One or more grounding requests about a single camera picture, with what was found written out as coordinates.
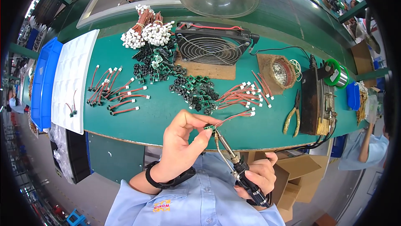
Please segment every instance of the pliers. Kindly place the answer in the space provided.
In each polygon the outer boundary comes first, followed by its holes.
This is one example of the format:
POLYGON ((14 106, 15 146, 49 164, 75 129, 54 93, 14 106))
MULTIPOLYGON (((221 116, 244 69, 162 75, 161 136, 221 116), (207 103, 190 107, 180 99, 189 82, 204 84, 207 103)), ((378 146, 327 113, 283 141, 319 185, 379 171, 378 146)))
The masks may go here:
POLYGON ((299 131, 299 124, 301 123, 301 119, 299 117, 299 98, 300 98, 300 91, 297 90, 297 95, 295 96, 295 104, 294 108, 291 110, 291 112, 288 114, 287 119, 284 123, 284 129, 283 129, 283 134, 287 134, 289 122, 291 121, 292 115, 296 112, 297 113, 297 128, 295 128, 294 136, 296 137, 298 135, 299 131))

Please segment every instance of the cooling fan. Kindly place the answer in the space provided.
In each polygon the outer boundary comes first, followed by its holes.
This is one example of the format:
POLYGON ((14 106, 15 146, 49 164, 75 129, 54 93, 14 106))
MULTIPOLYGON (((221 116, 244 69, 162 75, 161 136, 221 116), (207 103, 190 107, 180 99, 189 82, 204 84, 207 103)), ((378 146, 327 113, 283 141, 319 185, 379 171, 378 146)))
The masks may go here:
POLYGON ((178 22, 175 35, 183 60, 218 65, 234 65, 259 39, 246 28, 196 21, 178 22))

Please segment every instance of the left hand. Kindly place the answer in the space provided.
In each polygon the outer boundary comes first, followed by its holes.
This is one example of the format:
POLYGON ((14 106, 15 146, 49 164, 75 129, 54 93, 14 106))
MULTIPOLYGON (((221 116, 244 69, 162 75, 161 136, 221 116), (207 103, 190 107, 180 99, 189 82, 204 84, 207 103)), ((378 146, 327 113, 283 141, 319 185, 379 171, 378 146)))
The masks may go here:
POLYGON ((211 129, 204 130, 203 127, 218 122, 220 120, 213 117, 181 110, 164 131, 162 158, 150 171, 152 179, 166 183, 189 169, 207 147, 212 134, 211 129), (193 129, 199 134, 189 144, 189 133, 193 129))
MULTIPOLYGON (((266 157, 269 159, 256 160, 249 165, 249 170, 245 171, 245 176, 249 181, 258 185, 262 192, 267 195, 274 189, 276 176, 274 175, 273 165, 277 162, 277 155, 274 152, 266 152, 266 157)), ((248 192, 238 185, 234 186, 238 196, 244 199, 251 199, 248 192)))

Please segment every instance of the plastic bag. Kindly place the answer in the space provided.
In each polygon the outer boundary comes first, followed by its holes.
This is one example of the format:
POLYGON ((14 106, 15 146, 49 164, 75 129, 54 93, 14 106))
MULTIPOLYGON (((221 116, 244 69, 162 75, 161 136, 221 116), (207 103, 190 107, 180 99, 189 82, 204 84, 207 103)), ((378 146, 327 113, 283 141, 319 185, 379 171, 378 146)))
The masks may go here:
POLYGON ((377 120, 377 107, 378 101, 376 95, 370 95, 366 102, 365 114, 367 114, 366 121, 368 123, 376 123, 377 120))
POLYGON ((67 138, 65 136, 65 128, 51 123, 49 131, 49 139, 57 144, 58 149, 53 150, 53 157, 60 165, 61 172, 71 184, 73 182, 73 171, 71 169, 70 159, 68 157, 67 138))

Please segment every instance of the fan grill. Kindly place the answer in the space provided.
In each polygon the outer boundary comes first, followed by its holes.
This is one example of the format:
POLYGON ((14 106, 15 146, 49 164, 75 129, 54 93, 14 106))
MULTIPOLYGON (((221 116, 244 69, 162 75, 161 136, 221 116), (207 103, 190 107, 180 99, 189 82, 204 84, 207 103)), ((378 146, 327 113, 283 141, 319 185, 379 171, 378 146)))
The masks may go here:
POLYGON ((234 65, 242 55, 240 47, 234 43, 217 37, 198 37, 189 39, 180 45, 184 59, 197 63, 234 65))

